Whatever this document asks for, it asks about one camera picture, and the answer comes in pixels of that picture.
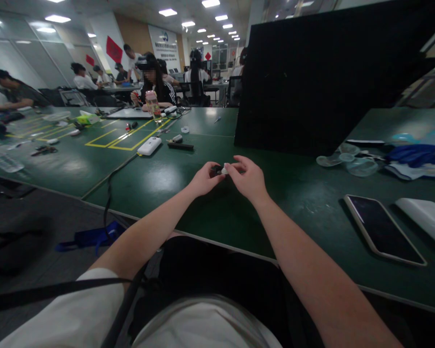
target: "blue glove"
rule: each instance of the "blue glove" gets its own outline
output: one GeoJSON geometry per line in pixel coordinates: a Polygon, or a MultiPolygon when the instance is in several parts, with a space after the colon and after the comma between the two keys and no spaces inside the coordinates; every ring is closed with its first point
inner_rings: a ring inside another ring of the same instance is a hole
{"type": "Polygon", "coordinates": [[[386,158],[390,161],[407,164],[411,168],[419,168],[426,163],[435,164],[435,145],[399,146],[390,152],[386,158]]]}

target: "wire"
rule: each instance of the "wire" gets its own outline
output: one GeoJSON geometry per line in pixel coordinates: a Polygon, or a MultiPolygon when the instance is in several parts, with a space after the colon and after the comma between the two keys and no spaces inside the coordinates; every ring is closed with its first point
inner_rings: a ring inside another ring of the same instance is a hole
{"type": "Polygon", "coordinates": [[[124,163],[122,166],[120,166],[119,168],[116,168],[108,177],[108,201],[106,202],[106,206],[105,206],[105,210],[103,211],[103,226],[105,228],[105,233],[106,233],[106,237],[108,238],[108,241],[110,242],[110,244],[113,244],[115,241],[113,238],[111,238],[110,234],[108,233],[108,229],[106,228],[106,218],[108,216],[108,210],[110,208],[110,204],[111,204],[111,179],[113,178],[113,176],[119,172],[121,169],[123,169],[125,166],[127,166],[129,163],[132,162],[132,160],[134,158],[138,157],[137,153],[135,153],[135,155],[133,155],[126,163],[124,163]]]}

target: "banner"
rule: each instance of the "banner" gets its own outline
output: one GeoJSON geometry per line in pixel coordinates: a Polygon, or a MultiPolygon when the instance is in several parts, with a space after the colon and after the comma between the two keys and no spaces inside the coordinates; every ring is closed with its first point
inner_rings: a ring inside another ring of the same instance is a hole
{"type": "Polygon", "coordinates": [[[169,69],[176,68],[182,71],[179,60],[179,49],[177,48],[177,35],[172,31],[157,28],[148,25],[150,32],[151,44],[153,45],[153,54],[156,59],[166,61],[168,73],[169,69]]]}

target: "red decoration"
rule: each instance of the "red decoration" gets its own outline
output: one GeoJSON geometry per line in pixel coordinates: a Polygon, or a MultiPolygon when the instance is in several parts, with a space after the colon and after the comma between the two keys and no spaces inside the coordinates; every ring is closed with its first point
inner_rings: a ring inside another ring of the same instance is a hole
{"type": "Polygon", "coordinates": [[[91,66],[95,65],[95,61],[93,60],[93,58],[89,55],[86,55],[86,62],[89,63],[91,66]]]}
{"type": "Polygon", "coordinates": [[[121,62],[122,49],[109,36],[106,39],[106,53],[116,63],[120,63],[121,62]]]}

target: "computer monitor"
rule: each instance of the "computer monitor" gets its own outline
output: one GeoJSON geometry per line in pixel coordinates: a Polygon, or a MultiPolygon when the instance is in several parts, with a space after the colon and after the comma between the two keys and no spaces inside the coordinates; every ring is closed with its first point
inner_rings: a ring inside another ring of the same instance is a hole
{"type": "Polygon", "coordinates": [[[235,145],[331,155],[434,33],[435,0],[252,25],[235,145]]]}

